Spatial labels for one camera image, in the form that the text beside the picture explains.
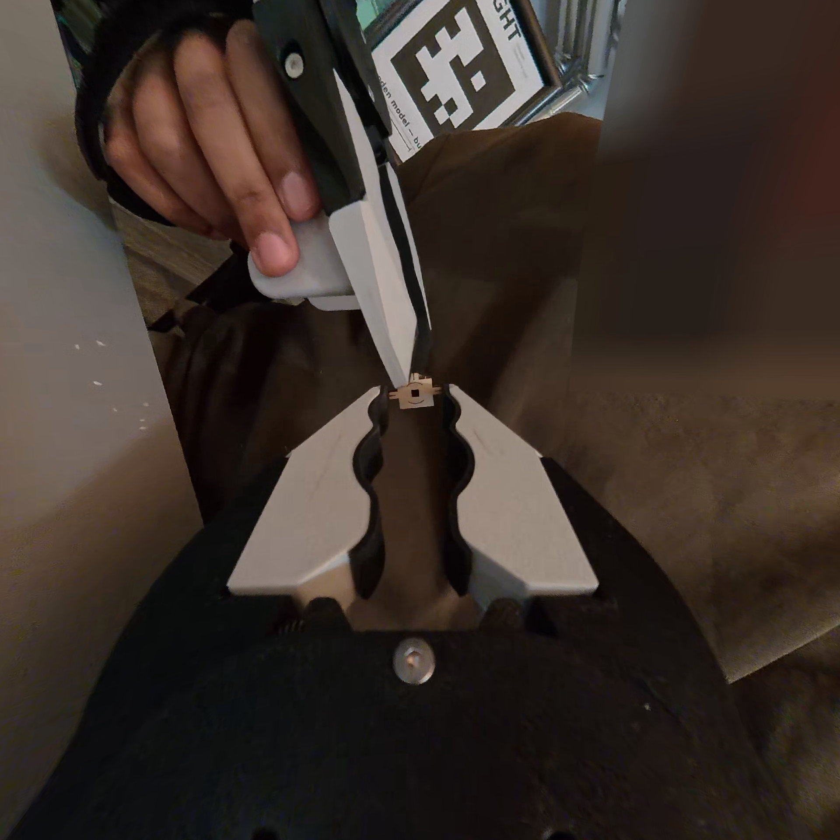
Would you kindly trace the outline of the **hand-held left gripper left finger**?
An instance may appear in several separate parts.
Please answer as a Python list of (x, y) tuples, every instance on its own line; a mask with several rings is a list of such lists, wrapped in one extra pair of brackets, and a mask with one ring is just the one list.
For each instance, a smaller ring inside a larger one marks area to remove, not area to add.
[(231, 573), (234, 595), (284, 595), (304, 607), (368, 600), (385, 566), (373, 480), (383, 466), (388, 397), (376, 386), (294, 448)]

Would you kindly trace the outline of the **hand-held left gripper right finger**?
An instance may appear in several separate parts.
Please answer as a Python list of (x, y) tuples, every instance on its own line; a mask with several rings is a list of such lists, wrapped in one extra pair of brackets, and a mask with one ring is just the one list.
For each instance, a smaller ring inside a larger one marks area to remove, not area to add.
[(444, 388), (454, 450), (444, 567), (459, 595), (493, 602), (592, 595), (599, 581), (547, 470), (548, 460), (457, 385)]

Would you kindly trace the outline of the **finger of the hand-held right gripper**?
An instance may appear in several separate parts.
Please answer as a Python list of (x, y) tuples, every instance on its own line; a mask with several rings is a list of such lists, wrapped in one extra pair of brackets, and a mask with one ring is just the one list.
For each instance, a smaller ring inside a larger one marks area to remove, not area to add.
[(408, 220), (402, 189), (390, 161), (377, 165), (385, 215), (391, 229), (402, 272), (402, 283), (413, 306), (416, 327), (413, 342), (413, 374), (428, 375), (432, 347), (432, 326), (427, 305), (422, 270), (411, 224)]
[(385, 215), (371, 139), (347, 87), (337, 71), (333, 75), (364, 195), (329, 215), (329, 231), (385, 371), (399, 387), (412, 370), (416, 318)]

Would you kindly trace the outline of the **person's right hand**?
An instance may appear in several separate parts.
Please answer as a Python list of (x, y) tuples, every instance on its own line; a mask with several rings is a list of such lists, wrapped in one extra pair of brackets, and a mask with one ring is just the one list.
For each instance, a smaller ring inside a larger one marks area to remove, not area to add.
[(108, 102), (104, 155), (167, 222), (283, 277), (321, 199), (255, 24), (220, 19), (144, 48)]

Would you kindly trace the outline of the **small wooden puzzle piece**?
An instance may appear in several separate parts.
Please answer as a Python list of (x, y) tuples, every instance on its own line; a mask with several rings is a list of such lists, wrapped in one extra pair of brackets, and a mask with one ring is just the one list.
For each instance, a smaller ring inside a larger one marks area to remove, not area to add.
[(389, 399), (395, 401), (401, 410), (434, 407), (435, 397), (442, 388), (435, 385), (433, 379), (419, 373), (411, 373), (408, 383), (389, 392)]

